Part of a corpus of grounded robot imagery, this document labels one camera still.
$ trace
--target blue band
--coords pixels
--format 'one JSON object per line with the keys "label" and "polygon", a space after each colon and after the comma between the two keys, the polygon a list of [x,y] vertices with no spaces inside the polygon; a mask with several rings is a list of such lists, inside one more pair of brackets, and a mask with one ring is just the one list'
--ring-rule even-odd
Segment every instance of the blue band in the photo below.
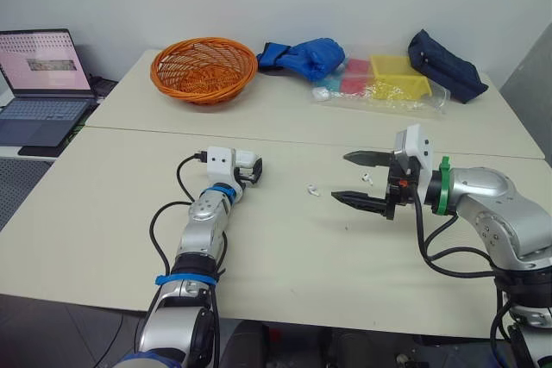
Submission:
{"label": "blue band", "polygon": [[173,275],[165,276],[159,275],[155,278],[155,284],[161,286],[167,282],[172,282],[173,280],[193,280],[195,282],[203,282],[204,284],[216,285],[216,280],[210,276],[198,275],[196,273],[174,273]]}
{"label": "blue band", "polygon": [[204,193],[207,190],[220,191],[220,192],[224,193],[230,199],[230,204],[234,204],[234,200],[235,200],[235,190],[234,189],[227,189],[226,187],[221,187],[220,185],[214,185],[212,187],[209,187],[208,189],[205,189]]}

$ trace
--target table surface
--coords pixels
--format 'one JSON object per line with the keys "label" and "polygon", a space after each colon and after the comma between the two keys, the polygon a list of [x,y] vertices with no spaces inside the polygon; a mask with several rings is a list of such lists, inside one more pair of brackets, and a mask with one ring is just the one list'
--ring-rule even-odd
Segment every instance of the table surface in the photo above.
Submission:
{"label": "table surface", "polygon": [[[392,141],[394,130],[381,135]],[[428,268],[417,251],[411,208],[398,208],[395,221],[387,221],[330,196],[332,190],[383,196],[386,168],[342,159],[357,147],[85,127],[0,233],[2,293],[145,310],[162,272],[149,222],[162,204],[183,199],[178,162],[209,145],[255,151],[264,164],[258,185],[231,212],[228,271],[217,287],[221,316],[488,336],[492,280],[447,278]],[[455,155],[451,162],[501,170],[522,194],[552,210],[552,177],[542,160]],[[373,187],[361,181],[366,171]],[[208,184],[205,165],[186,165],[184,181],[197,195]],[[309,195],[307,184],[321,196]],[[424,220],[428,232],[443,222],[428,209]],[[180,206],[158,221],[170,260],[186,222]],[[435,244],[482,247],[462,220]],[[456,270],[486,267],[464,254],[447,259],[442,264]]]}
{"label": "table surface", "polygon": [[420,122],[436,151],[543,159],[489,78],[487,92],[470,103],[450,102],[441,119],[421,119],[314,103],[303,79],[257,74],[235,100],[215,107],[161,94],[149,79],[158,51],[146,51],[86,122],[184,134],[242,137],[351,147],[391,148],[397,131]]}

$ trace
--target silver robotic arm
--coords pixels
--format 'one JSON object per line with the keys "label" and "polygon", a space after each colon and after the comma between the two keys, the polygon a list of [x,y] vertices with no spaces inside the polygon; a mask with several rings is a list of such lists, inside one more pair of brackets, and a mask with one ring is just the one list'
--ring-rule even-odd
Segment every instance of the silver robotic arm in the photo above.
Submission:
{"label": "silver robotic arm", "polygon": [[157,277],[160,286],[148,311],[139,352],[116,368],[205,367],[216,346],[218,311],[215,287],[223,274],[224,229],[229,213],[243,196],[245,182],[255,184],[262,160],[254,153],[209,147],[196,154],[207,163],[210,187],[188,211],[170,274]]}
{"label": "silver robotic arm", "polygon": [[[392,153],[359,151],[344,158],[359,165],[387,166],[389,175],[385,199],[356,191],[332,193],[340,202],[392,220],[397,204],[421,207],[422,201],[435,214],[458,215],[469,221],[485,244],[491,272],[443,270],[428,256],[429,242],[418,240],[424,260],[449,276],[493,276],[507,298],[503,312],[509,311],[516,321],[509,331],[518,367],[552,364],[552,218],[542,207],[521,196],[501,172],[483,167],[450,169],[448,157],[438,171],[432,171],[430,140],[419,125],[398,133]],[[493,321],[495,332],[500,319]]]}

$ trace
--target wire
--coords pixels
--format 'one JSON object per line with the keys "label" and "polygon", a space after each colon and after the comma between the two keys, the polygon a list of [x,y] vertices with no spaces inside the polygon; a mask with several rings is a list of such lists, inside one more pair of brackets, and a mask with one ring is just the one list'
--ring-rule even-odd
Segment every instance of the wire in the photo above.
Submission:
{"label": "wire", "polygon": [[425,250],[428,250],[430,248],[430,243],[433,241],[433,239],[435,239],[435,237],[437,237],[439,234],[444,232],[447,228],[449,228],[450,226],[455,224],[457,220],[458,220],[458,215],[455,214],[455,215],[452,216],[452,218],[450,220],[448,220],[446,223],[442,224],[439,228],[437,228],[437,230],[435,232],[430,234],[424,242]]}
{"label": "wire", "polygon": [[[422,203],[420,202],[420,197],[417,194],[417,186],[416,185],[411,185],[409,188],[410,188],[410,191],[411,191],[411,196],[414,199],[414,208],[416,210],[417,245],[418,245],[418,248],[420,250],[420,253],[422,254],[423,260],[425,261],[427,266],[429,266],[434,271],[437,271],[437,272],[439,272],[443,275],[446,275],[446,276],[450,276],[452,278],[469,279],[469,278],[491,278],[491,277],[494,277],[494,272],[493,271],[474,271],[474,272],[450,271],[448,269],[443,269],[442,267],[437,266],[434,263],[432,263],[432,260],[436,260],[436,259],[432,259],[428,255],[427,248],[426,248],[426,241],[423,240],[423,212],[422,212]],[[448,228],[454,222],[455,222],[455,220],[454,220],[454,217],[453,217],[453,219],[450,219],[448,222],[444,223],[440,228],[438,228],[435,232],[433,232],[433,234],[432,234],[433,239],[435,239],[435,237],[437,235],[439,235],[439,233],[444,231],[446,228]],[[458,253],[458,252],[473,253],[473,248],[472,247],[453,247],[451,249],[447,249],[443,252],[440,252],[440,253],[434,255],[433,257],[437,256],[437,258],[440,259],[444,256],[447,256],[447,255],[451,254],[451,253]],[[481,252],[481,251],[478,251],[478,252],[479,253],[477,253],[477,254],[484,255],[483,252]]]}
{"label": "wire", "polygon": [[186,189],[186,187],[184,186],[184,183],[182,183],[182,178],[180,177],[180,170],[182,170],[182,167],[184,166],[184,164],[186,164],[188,161],[192,161],[193,159],[198,159],[198,155],[197,154],[193,154],[191,155],[190,157],[188,157],[187,159],[183,159],[179,166],[176,167],[176,179],[178,180],[179,182],[179,186],[180,188],[182,189],[182,191],[188,196],[188,198],[190,199],[190,201],[193,203],[195,202],[196,200],[193,198],[193,196],[190,194],[190,191],[188,191]]}
{"label": "wire", "polygon": [[219,271],[221,266],[223,265],[224,258],[226,257],[226,250],[228,249],[228,237],[226,237],[226,233],[223,232],[223,254],[221,254],[221,258],[218,260],[218,263],[216,264],[216,271]]}
{"label": "wire", "polygon": [[216,305],[215,286],[210,286],[210,298],[213,306],[213,315],[215,316],[215,352],[213,356],[213,368],[218,368],[220,353],[221,353],[221,331],[218,320],[218,307]]}
{"label": "wire", "polygon": [[133,339],[133,341],[132,341],[132,351],[133,351],[134,353],[136,353],[136,337],[138,336],[138,327],[140,326],[140,322],[141,322],[141,319],[139,319],[138,322],[136,323],[136,327],[135,327],[135,337],[134,337],[134,339]]}
{"label": "wire", "polygon": [[122,327],[122,319],[124,318],[124,314],[121,314],[121,320],[119,321],[119,327],[117,328],[116,332],[115,332],[115,335],[113,335],[113,339],[111,340],[110,344],[108,345],[107,349],[105,350],[105,352],[103,353],[103,355],[100,357],[100,359],[98,361],[96,361],[96,364],[94,364],[94,366],[92,368],[97,368],[97,366],[99,365],[100,362],[102,362],[102,359],[105,358],[105,356],[108,354],[108,352],[110,351],[111,347],[113,346],[113,343],[115,342],[115,340],[117,339],[117,335],[119,334],[119,332],[121,332],[121,327]]}
{"label": "wire", "polygon": [[489,264],[492,263],[491,256],[486,254],[485,252],[482,252],[479,249],[475,249],[473,247],[451,247],[450,249],[445,249],[442,252],[436,253],[433,256],[428,256],[431,261],[438,260],[440,258],[444,258],[445,256],[449,256],[452,253],[458,253],[458,252],[464,252],[464,253],[474,253],[478,256],[481,256],[483,259],[485,259]]}
{"label": "wire", "polygon": [[506,305],[504,305],[500,310],[497,312],[497,314],[494,316],[494,319],[492,320],[491,324],[491,350],[492,355],[494,355],[494,358],[497,360],[501,368],[507,368],[508,365],[502,357],[499,354],[499,349],[497,346],[497,328],[499,327],[500,323],[502,322],[502,318],[508,310],[510,310],[511,306],[513,304],[513,301],[511,299],[508,299],[508,302],[506,302]]}
{"label": "wire", "polygon": [[[500,309],[503,306],[503,299],[502,299],[502,291],[497,288],[497,313],[500,311]],[[499,323],[499,331],[502,337],[505,339],[506,342],[511,343],[510,337],[506,333],[506,330],[504,329],[504,323],[502,322],[502,319],[500,319]]]}
{"label": "wire", "polygon": [[183,206],[190,206],[191,203],[189,202],[170,202],[165,204],[163,207],[161,207],[159,210],[157,210],[154,214],[154,217],[152,218],[152,221],[149,223],[149,238],[154,244],[155,250],[157,253],[161,256],[161,260],[163,261],[163,266],[165,266],[165,276],[168,276],[168,274],[171,271],[171,268],[169,266],[169,261],[166,259],[165,254],[163,253],[163,249],[161,249],[161,246],[159,246],[159,243],[155,239],[155,222],[157,221],[157,218],[160,216],[161,213],[163,213],[166,209],[172,206],[177,205],[183,205]]}
{"label": "wire", "polygon": [[[154,299],[152,299],[152,302],[149,304],[149,308],[147,308],[146,316],[144,317],[144,323],[141,326],[141,332],[140,336],[144,332],[144,328],[146,327],[147,320],[149,319],[149,316],[152,314],[152,311],[154,310],[154,306],[157,303],[157,299],[159,298],[159,294],[161,293],[161,287],[157,289],[157,292],[155,292]],[[140,326],[140,321],[136,324],[135,328],[135,338],[133,342],[133,351],[136,353],[137,347],[136,347],[136,334],[138,333],[138,327]]]}

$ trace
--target navy bag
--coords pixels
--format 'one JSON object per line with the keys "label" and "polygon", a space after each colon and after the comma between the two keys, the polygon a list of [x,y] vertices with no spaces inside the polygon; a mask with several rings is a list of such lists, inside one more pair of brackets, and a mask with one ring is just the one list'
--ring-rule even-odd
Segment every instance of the navy bag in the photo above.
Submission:
{"label": "navy bag", "polygon": [[429,79],[450,90],[462,103],[474,99],[488,88],[471,63],[454,56],[420,30],[408,46],[411,66]]}

